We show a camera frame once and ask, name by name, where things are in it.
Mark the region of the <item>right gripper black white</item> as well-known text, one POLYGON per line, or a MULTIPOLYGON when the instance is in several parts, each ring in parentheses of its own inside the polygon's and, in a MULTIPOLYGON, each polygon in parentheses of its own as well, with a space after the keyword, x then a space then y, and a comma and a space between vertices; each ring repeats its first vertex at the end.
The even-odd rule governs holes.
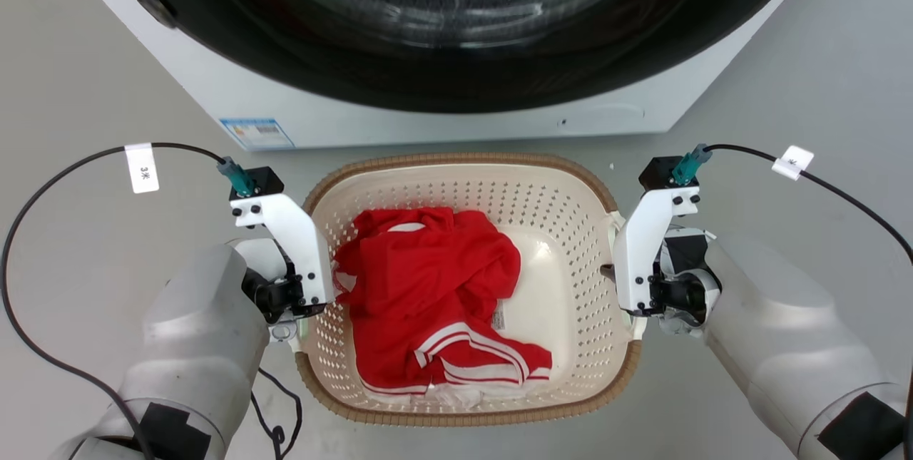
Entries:
MULTIPOLYGON (((650 294, 666 334, 703 337, 705 324, 721 294, 721 282, 705 261, 717 237, 707 230, 670 227, 653 261, 650 294)), ((601 265, 601 275, 616 281, 614 265, 601 265)))

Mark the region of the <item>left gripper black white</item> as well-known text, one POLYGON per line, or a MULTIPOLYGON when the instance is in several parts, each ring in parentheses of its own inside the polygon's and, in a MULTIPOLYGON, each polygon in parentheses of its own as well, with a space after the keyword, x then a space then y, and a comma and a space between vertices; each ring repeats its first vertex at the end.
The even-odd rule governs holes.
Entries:
POLYGON ((247 263, 242 291, 261 311, 270 341, 304 343, 307 321, 328 307, 325 297, 305 294, 305 283, 317 279, 315 272, 300 274, 273 239, 237 239, 232 241, 232 249, 247 263))

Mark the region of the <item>beige perforated laundry basket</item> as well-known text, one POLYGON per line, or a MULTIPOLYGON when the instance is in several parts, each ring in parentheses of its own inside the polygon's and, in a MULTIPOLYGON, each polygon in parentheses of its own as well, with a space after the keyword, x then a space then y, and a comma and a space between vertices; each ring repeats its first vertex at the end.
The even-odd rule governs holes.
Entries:
POLYGON ((606 185, 573 161, 520 153, 401 155, 345 165, 303 205, 330 249, 356 235, 369 208, 448 206, 486 213, 522 257, 516 293, 496 312, 506 336, 551 350, 550 379, 518 398, 449 405, 369 393, 357 378, 347 310, 329 305, 295 346, 301 381, 317 402, 350 421, 385 426, 483 427, 550 421, 610 404, 635 375, 643 318, 617 305, 600 274, 612 261, 623 217, 606 185))

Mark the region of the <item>red garment with white stripes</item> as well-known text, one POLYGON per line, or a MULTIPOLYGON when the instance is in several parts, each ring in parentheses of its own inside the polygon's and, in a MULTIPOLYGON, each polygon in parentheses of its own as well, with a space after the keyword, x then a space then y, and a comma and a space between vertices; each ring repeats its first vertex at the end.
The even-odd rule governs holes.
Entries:
POLYGON ((372 209, 353 226, 334 282, 372 397, 516 398, 550 381, 547 349, 492 326, 521 277, 521 253, 485 213, 372 209))

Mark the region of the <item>blue energy label sticker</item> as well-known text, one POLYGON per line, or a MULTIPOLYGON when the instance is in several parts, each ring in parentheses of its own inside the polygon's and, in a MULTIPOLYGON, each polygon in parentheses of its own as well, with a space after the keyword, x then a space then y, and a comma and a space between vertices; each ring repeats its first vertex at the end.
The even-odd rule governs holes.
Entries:
POLYGON ((218 122, 247 151, 295 149, 292 139, 274 118, 219 118, 218 122))

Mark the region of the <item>white front-load washing machine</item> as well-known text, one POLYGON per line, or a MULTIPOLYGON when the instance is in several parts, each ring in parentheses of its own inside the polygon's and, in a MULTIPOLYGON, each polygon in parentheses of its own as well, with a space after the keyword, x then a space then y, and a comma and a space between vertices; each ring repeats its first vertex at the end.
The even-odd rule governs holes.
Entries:
POLYGON ((219 57, 183 32, 155 24, 135 0, 102 1, 225 135, 219 118, 274 118, 296 149, 311 149, 662 134, 784 0, 770 1, 703 53, 629 86, 562 105, 464 115, 384 110, 293 89, 219 57))

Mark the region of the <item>black round washer door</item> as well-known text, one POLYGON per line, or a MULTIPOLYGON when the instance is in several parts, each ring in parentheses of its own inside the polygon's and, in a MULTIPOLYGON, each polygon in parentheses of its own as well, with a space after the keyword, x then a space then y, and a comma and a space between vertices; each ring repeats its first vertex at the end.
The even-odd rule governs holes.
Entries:
POLYGON ((657 76, 772 0, 137 0, 236 66, 356 105, 493 113, 657 76))

